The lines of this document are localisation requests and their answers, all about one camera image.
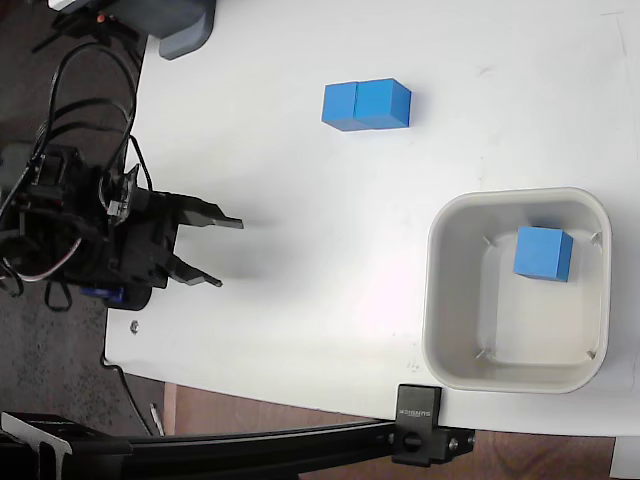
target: black cable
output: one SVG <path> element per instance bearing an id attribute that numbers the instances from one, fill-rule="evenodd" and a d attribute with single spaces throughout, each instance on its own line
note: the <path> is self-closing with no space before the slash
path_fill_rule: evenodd
<path id="1" fill-rule="evenodd" d="M 51 305 L 51 287 L 53 285 L 53 281 L 48 280 L 47 286 L 44 289 L 44 304 L 47 306 L 49 310 L 55 313 L 64 313 L 71 310 L 73 306 L 73 297 L 71 296 L 71 291 L 69 290 L 69 286 L 67 282 L 64 280 L 59 280 L 60 288 L 62 289 L 62 293 L 64 294 L 65 299 L 67 300 L 66 305 Z"/>
<path id="2" fill-rule="evenodd" d="M 120 383 L 122 383 L 122 387 L 124 388 L 124 391 L 127 394 L 127 399 L 129 400 L 129 403 L 131 404 L 131 407 L 133 408 L 133 411 L 136 413 L 136 417 L 138 417 L 138 420 L 140 421 L 140 424 L 144 428 L 145 432 L 147 432 L 148 435 L 153 436 L 153 432 L 149 428 L 149 424 L 147 423 L 147 421 L 142 416 L 142 412 L 138 408 L 138 404 L 136 403 L 135 399 L 133 398 L 133 394 L 131 393 L 131 390 L 129 389 L 129 384 L 127 383 L 127 379 L 124 376 L 124 371 L 122 370 L 120 365 L 106 363 L 106 361 L 107 361 L 107 357 L 105 356 L 105 348 L 106 348 L 106 342 L 107 342 L 107 332 L 106 331 L 105 331 L 105 340 L 104 341 L 105 341 L 105 343 L 102 346 L 102 354 L 100 355 L 100 366 L 102 368 L 104 368 L 105 370 L 115 370 L 116 372 L 118 372 L 118 376 L 120 377 Z"/>
<path id="3" fill-rule="evenodd" d="M 19 296 L 21 296 L 24 293 L 24 284 L 22 283 L 22 280 L 20 279 L 16 271 L 11 268 L 7 262 L 2 263 L 2 265 L 0 266 L 0 270 L 4 270 L 5 272 L 7 272 L 11 279 L 16 283 L 16 289 L 11 290 L 5 284 L 4 279 L 1 279 L 0 290 L 7 292 L 11 298 L 18 298 Z"/>
<path id="4" fill-rule="evenodd" d="M 105 172 L 108 172 L 109 170 L 111 170 L 116 160 L 120 158 L 123 149 L 125 148 L 127 142 L 129 141 L 129 135 L 131 133 L 131 129 L 133 128 L 133 121 L 135 119 L 137 105 L 138 105 L 137 97 L 136 97 L 136 85 L 135 85 L 135 79 L 133 77 L 133 74 L 125 64 L 124 60 L 122 60 L 118 55 L 110 51 L 107 47 L 99 43 L 86 43 L 84 45 L 80 45 L 79 47 L 74 48 L 63 57 L 62 61 L 60 62 L 60 65 L 58 66 L 56 72 L 53 75 L 53 80 L 51 83 L 51 91 L 49 93 L 47 120 L 43 124 L 43 127 L 41 127 L 41 129 L 39 129 L 38 131 L 33 152 L 31 154 L 31 158 L 27 161 L 27 166 L 25 167 L 24 171 L 22 172 L 22 175 L 20 175 L 20 178 L 15 183 L 15 185 L 13 186 L 13 188 L 11 189 L 7 197 L 4 199 L 2 206 L 0 206 L 0 223 L 2 222 L 2 219 L 4 218 L 4 216 L 6 215 L 9 206 L 15 200 L 15 197 L 18 194 L 18 191 L 24 186 L 24 184 L 27 181 L 31 179 L 31 176 L 33 175 L 35 168 L 38 162 L 40 161 L 40 157 L 44 152 L 44 149 L 47 147 L 47 145 L 49 144 L 49 141 L 51 140 L 50 136 L 53 130 L 53 123 L 56 119 L 56 112 L 57 112 L 55 106 L 56 106 L 56 100 L 58 95 L 58 89 L 60 88 L 60 80 L 62 78 L 62 75 L 65 69 L 68 67 L 68 65 L 71 63 L 71 61 L 74 58 L 78 57 L 80 54 L 88 50 L 98 50 L 99 52 L 107 55 L 109 58 L 111 58 L 111 60 L 113 60 L 116 63 L 116 65 L 120 68 L 121 72 L 124 74 L 125 80 L 127 82 L 127 86 L 129 87 L 129 94 L 131 96 L 131 108 L 128 114 L 126 115 L 127 126 L 123 132 L 122 141 L 120 142 L 116 151 L 113 153 L 112 157 L 107 162 L 107 165 L 104 169 Z M 101 103 L 101 100 L 98 101 L 98 100 L 92 99 L 89 102 L 91 101 L 96 102 L 96 104 Z M 69 113 L 74 109 L 81 108 L 81 107 L 77 107 L 77 103 L 80 103 L 80 102 L 76 102 L 75 108 L 71 108 L 69 105 L 67 105 L 66 107 L 63 107 L 61 110 L 64 110 L 65 108 L 68 110 L 63 114 L 59 114 L 59 116 Z"/>
<path id="5" fill-rule="evenodd" d="M 151 175 L 149 174 L 149 169 L 147 168 L 147 164 L 144 161 L 144 157 L 142 156 L 142 150 L 140 149 L 140 145 L 138 144 L 138 139 L 133 135 L 129 135 L 131 139 L 131 143 L 133 143 L 133 148 L 136 151 L 136 155 L 138 155 L 138 160 L 140 160 L 140 165 L 142 165 L 142 171 L 144 172 L 144 176 L 147 179 L 147 188 L 150 192 L 153 192 L 153 183 L 151 182 Z"/>
<path id="6" fill-rule="evenodd" d="M 104 53 L 111 60 L 115 62 L 115 64 L 120 68 L 120 71 L 124 74 L 125 80 L 129 87 L 129 94 L 131 97 L 131 108 L 128 114 L 129 118 L 127 121 L 127 127 L 125 128 L 125 134 L 123 136 L 122 141 L 120 142 L 119 147 L 116 149 L 116 152 L 107 162 L 105 171 L 108 171 L 111 169 L 115 161 L 119 158 L 120 153 L 126 146 L 126 143 L 129 140 L 128 139 L 129 134 L 131 133 L 131 129 L 133 128 L 133 121 L 135 119 L 137 105 L 138 105 L 137 98 L 136 98 L 136 85 L 135 85 L 133 74 L 125 64 L 124 60 L 122 60 L 120 56 L 113 53 L 104 45 L 101 45 L 99 43 L 85 43 L 84 45 L 80 45 L 79 47 L 76 47 L 73 50 L 71 50 L 69 53 L 67 53 L 62 59 L 62 61 L 60 62 L 60 65 L 58 66 L 58 69 L 56 70 L 55 74 L 53 75 L 51 92 L 49 95 L 49 107 L 48 107 L 48 115 L 47 115 L 45 132 L 42 137 L 42 142 L 39 145 L 36 145 L 36 148 L 34 149 L 32 160 L 37 159 L 42 154 L 42 152 L 44 151 L 44 148 L 47 146 L 49 142 L 49 134 L 51 133 L 51 130 L 53 128 L 53 122 L 55 118 L 55 112 L 56 112 L 55 105 L 56 105 L 56 100 L 58 95 L 58 89 L 60 88 L 60 80 L 62 78 L 62 75 L 65 72 L 65 69 L 68 67 L 68 65 L 71 63 L 71 61 L 74 58 L 77 58 L 79 55 L 89 50 L 97 50 L 101 53 Z"/>

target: white tray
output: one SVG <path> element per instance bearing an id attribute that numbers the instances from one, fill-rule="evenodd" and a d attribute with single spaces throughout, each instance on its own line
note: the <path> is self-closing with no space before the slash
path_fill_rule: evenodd
<path id="1" fill-rule="evenodd" d="M 569 281 L 513 272 L 521 226 L 574 239 Z M 577 188 L 463 195 L 436 217 L 429 241 L 425 360 L 464 390 L 566 393 L 604 361 L 611 225 Z"/>

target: table surface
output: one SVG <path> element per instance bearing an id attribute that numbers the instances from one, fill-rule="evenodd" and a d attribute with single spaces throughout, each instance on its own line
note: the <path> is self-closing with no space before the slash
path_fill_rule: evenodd
<path id="1" fill-rule="evenodd" d="M 199 51 L 167 62 L 150 41 L 134 133 L 154 185 L 246 229 L 181 227 L 176 253 L 224 287 L 171 281 L 110 311 L 107 357 L 393 418 L 398 384 L 438 384 L 421 343 L 436 213 L 471 191 L 576 186 L 613 226 L 603 367 L 565 395 L 447 390 L 440 422 L 640 435 L 639 23 L 630 0 L 219 0 Z M 326 84 L 388 77 L 413 91 L 411 128 L 320 122 Z"/>

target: wire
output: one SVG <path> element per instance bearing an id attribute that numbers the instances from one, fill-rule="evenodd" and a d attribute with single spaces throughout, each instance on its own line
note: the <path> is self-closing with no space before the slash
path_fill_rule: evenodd
<path id="1" fill-rule="evenodd" d="M 0 277 L 0 290 L 4 290 L 12 298 L 18 298 L 19 296 L 21 296 L 24 293 L 24 284 L 22 283 L 22 280 L 20 280 L 20 277 L 18 277 L 16 271 L 5 264 L 0 265 L 0 268 L 5 270 L 9 274 L 9 277 L 11 277 L 14 282 L 16 282 L 16 290 L 10 290 L 4 283 L 4 279 L 7 277 L 2 276 Z"/>
<path id="2" fill-rule="evenodd" d="M 133 74 L 125 64 L 124 60 L 120 58 L 119 55 L 115 54 L 104 45 L 101 45 L 100 43 L 85 43 L 84 45 L 80 45 L 79 47 L 76 47 L 73 50 L 71 50 L 69 53 L 67 53 L 62 59 L 62 61 L 60 62 L 60 65 L 58 66 L 58 69 L 56 70 L 55 74 L 53 75 L 51 92 L 49 95 L 49 108 L 48 108 L 46 126 L 44 130 L 44 134 L 42 136 L 42 141 L 39 144 L 36 143 L 36 148 L 34 149 L 32 159 L 37 159 L 43 153 L 44 148 L 47 146 L 49 142 L 49 135 L 51 133 L 51 130 L 53 128 L 53 122 L 55 120 L 55 112 L 56 112 L 55 106 L 56 106 L 56 100 L 58 95 L 58 89 L 60 88 L 60 80 L 62 79 L 62 76 L 66 68 L 75 58 L 77 58 L 78 56 L 80 56 L 81 54 L 89 50 L 97 50 L 100 53 L 107 55 L 111 60 L 115 62 L 115 64 L 119 67 L 120 71 L 124 74 L 125 80 L 127 82 L 127 86 L 129 87 L 129 94 L 131 97 L 131 107 L 128 113 L 129 118 L 127 121 L 127 127 L 125 128 L 125 134 L 122 138 L 122 141 L 120 142 L 119 147 L 116 149 L 114 154 L 111 156 L 111 158 L 107 162 L 105 171 L 109 171 L 111 169 L 115 161 L 119 158 L 120 153 L 126 146 L 128 141 L 128 136 L 131 133 L 131 129 L 133 128 L 133 121 L 135 119 L 137 105 L 138 105 L 137 98 L 136 98 L 135 80 L 134 80 Z"/>
<path id="3" fill-rule="evenodd" d="M 147 188 L 150 192 L 153 192 L 153 183 L 151 182 L 151 175 L 149 174 L 149 169 L 147 169 L 147 164 L 144 161 L 142 156 L 142 150 L 140 150 L 140 145 L 138 144 L 138 139 L 133 135 L 130 135 L 131 143 L 133 143 L 133 148 L 136 151 L 136 155 L 138 155 L 138 160 L 140 160 L 140 165 L 142 165 L 142 171 L 144 172 L 144 176 L 147 179 Z"/>
<path id="4" fill-rule="evenodd" d="M 120 71 L 123 73 L 125 80 L 127 82 L 127 86 L 129 88 L 129 94 L 131 97 L 131 107 L 129 109 L 129 112 L 125 115 L 125 118 L 127 120 L 127 126 L 123 132 L 122 140 L 118 145 L 118 148 L 116 149 L 116 151 L 113 153 L 113 155 L 107 162 L 107 165 L 104 168 L 104 172 L 105 173 L 109 172 L 113 167 L 113 165 L 115 164 L 116 160 L 121 157 L 121 154 L 124 148 L 126 147 L 127 142 L 129 141 L 129 135 L 131 134 L 131 129 L 133 128 L 133 121 L 135 119 L 136 110 L 138 106 L 137 97 L 136 97 L 136 85 L 135 85 L 136 82 L 133 77 L 133 74 L 127 67 L 124 60 L 120 58 L 120 56 L 113 53 L 107 47 L 99 43 L 85 43 L 83 45 L 80 45 L 74 48 L 69 53 L 67 53 L 63 57 L 62 61 L 60 62 L 60 65 L 58 66 L 58 68 L 56 69 L 56 72 L 53 75 L 53 80 L 51 82 L 51 91 L 49 93 L 47 120 L 38 129 L 38 133 L 36 135 L 36 141 L 33 147 L 33 152 L 31 154 L 31 158 L 27 161 L 26 168 L 18 178 L 18 181 L 15 183 L 15 185 L 13 186 L 13 188 L 11 189 L 7 197 L 4 199 L 2 206 L 0 206 L 0 224 L 2 223 L 2 219 L 6 215 L 9 209 L 9 206 L 15 200 L 15 197 L 18 194 L 18 191 L 24 186 L 24 184 L 27 181 L 31 179 L 31 176 L 35 172 L 35 168 L 37 164 L 40 162 L 41 156 L 45 148 L 49 144 L 49 141 L 51 140 L 53 123 L 56 120 L 56 118 L 59 118 L 65 115 L 66 113 L 69 113 L 78 108 L 84 108 L 84 106 L 89 106 L 94 104 L 111 104 L 111 101 L 108 99 L 89 99 L 89 100 L 83 100 L 81 102 L 75 102 L 75 104 L 71 104 L 71 105 L 74 105 L 73 107 L 71 105 L 67 105 L 66 107 L 62 107 L 59 111 L 56 110 L 56 101 L 58 96 L 58 90 L 60 88 L 60 80 L 62 79 L 62 76 L 66 68 L 75 58 L 77 58 L 79 55 L 89 50 L 97 50 L 107 55 L 111 60 L 113 60 L 115 64 L 120 68 Z"/>
<path id="5" fill-rule="evenodd" d="M 40 280 L 44 280 L 45 278 L 53 274 L 56 270 L 58 270 L 60 267 L 62 267 L 65 263 L 69 261 L 69 259 L 73 256 L 73 254 L 76 253 L 76 250 L 78 250 L 80 243 L 82 243 L 81 238 L 77 239 L 75 243 L 72 245 L 71 249 L 67 252 L 67 254 L 64 257 L 62 257 L 60 260 L 58 260 L 58 262 L 56 262 L 56 264 L 53 265 L 53 267 L 51 267 L 50 269 L 48 269 L 46 272 L 42 272 L 38 275 L 24 275 L 19 272 L 16 272 L 16 274 L 18 275 L 18 277 L 20 277 L 20 280 L 27 283 L 35 283 L 35 282 L 39 282 Z M 13 267 L 9 263 L 9 260 L 7 260 L 6 258 L 3 258 L 3 261 L 6 266 L 8 266 L 10 269 L 13 269 Z"/>
<path id="6" fill-rule="evenodd" d="M 149 424 L 142 416 L 142 412 L 138 408 L 138 404 L 133 398 L 133 394 L 131 393 L 131 389 L 129 388 L 127 379 L 124 376 L 124 371 L 122 370 L 120 365 L 116 365 L 114 363 L 110 363 L 110 364 L 106 363 L 107 362 L 107 357 L 105 356 L 106 341 L 107 341 L 107 335 L 105 332 L 105 344 L 103 344 L 102 346 L 102 354 L 100 355 L 100 366 L 105 370 L 115 370 L 116 372 L 118 372 L 118 376 L 120 377 L 120 383 L 122 383 L 122 387 L 124 388 L 124 391 L 127 394 L 127 399 L 129 400 L 129 403 L 131 404 L 133 411 L 136 413 L 136 417 L 138 417 L 140 424 L 142 425 L 144 430 L 147 432 L 147 434 L 150 436 L 153 436 L 153 432 L 151 431 L 151 428 L 149 428 Z"/>

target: black clamp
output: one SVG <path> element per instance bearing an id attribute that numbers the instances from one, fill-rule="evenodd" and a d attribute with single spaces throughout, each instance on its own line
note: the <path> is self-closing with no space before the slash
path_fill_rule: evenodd
<path id="1" fill-rule="evenodd" d="M 441 396 L 440 387 L 398 387 L 394 463 L 428 467 L 473 451 L 475 430 L 438 426 Z"/>

